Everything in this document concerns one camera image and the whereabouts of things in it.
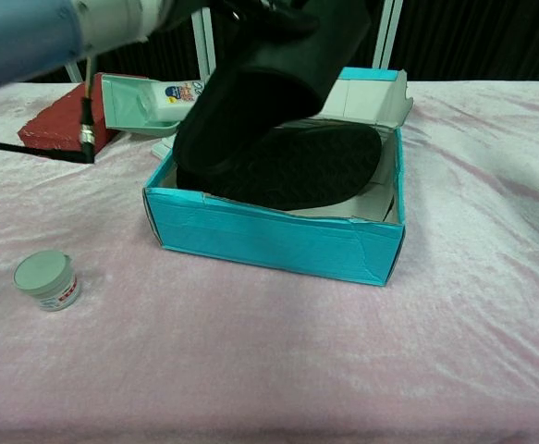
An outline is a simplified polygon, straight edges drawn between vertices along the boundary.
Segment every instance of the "white bottle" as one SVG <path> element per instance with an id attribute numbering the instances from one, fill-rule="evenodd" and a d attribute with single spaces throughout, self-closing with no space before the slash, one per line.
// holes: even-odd
<path id="1" fill-rule="evenodd" d="M 152 122 L 183 120 L 202 95 L 201 80 L 150 82 L 141 88 L 140 101 Z"/>

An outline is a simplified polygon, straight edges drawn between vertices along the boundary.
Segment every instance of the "jar lid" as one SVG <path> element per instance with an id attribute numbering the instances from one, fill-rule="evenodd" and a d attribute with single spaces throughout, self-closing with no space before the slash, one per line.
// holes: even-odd
<path id="1" fill-rule="evenodd" d="M 21 291 L 41 294 L 56 287 L 67 273 L 69 258 L 58 251 L 38 252 L 22 261 L 14 273 Z"/>

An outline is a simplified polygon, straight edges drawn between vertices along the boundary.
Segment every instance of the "small jar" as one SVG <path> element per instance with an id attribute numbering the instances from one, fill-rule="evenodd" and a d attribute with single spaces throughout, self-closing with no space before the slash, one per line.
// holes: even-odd
<path id="1" fill-rule="evenodd" d="M 31 296 L 42 310 L 62 310 L 80 295 L 80 283 L 71 262 L 69 256 L 58 251 L 35 253 L 17 267 L 14 285 Z"/>

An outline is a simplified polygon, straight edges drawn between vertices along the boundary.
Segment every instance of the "pink fabric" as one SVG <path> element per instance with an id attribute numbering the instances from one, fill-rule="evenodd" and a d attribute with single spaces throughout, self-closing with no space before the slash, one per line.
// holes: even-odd
<path id="1" fill-rule="evenodd" d="M 0 141 L 70 89 L 1 90 Z M 163 251 L 152 140 L 0 153 L 0 442 L 539 443 L 539 83 L 410 94 L 384 289 Z M 11 282 L 48 248 L 84 287 L 53 314 Z"/>

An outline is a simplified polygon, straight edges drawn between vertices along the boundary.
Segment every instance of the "teal shoe box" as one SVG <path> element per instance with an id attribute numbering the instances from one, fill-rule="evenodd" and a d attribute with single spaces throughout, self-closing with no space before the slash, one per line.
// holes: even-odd
<path id="1" fill-rule="evenodd" d="M 405 236 L 400 126 L 412 107 L 406 90 L 404 71 L 345 68 L 315 117 L 378 130 L 382 158 L 360 195 L 283 212 L 179 190 L 171 153 L 143 189 L 154 235 L 168 250 L 384 286 Z"/>

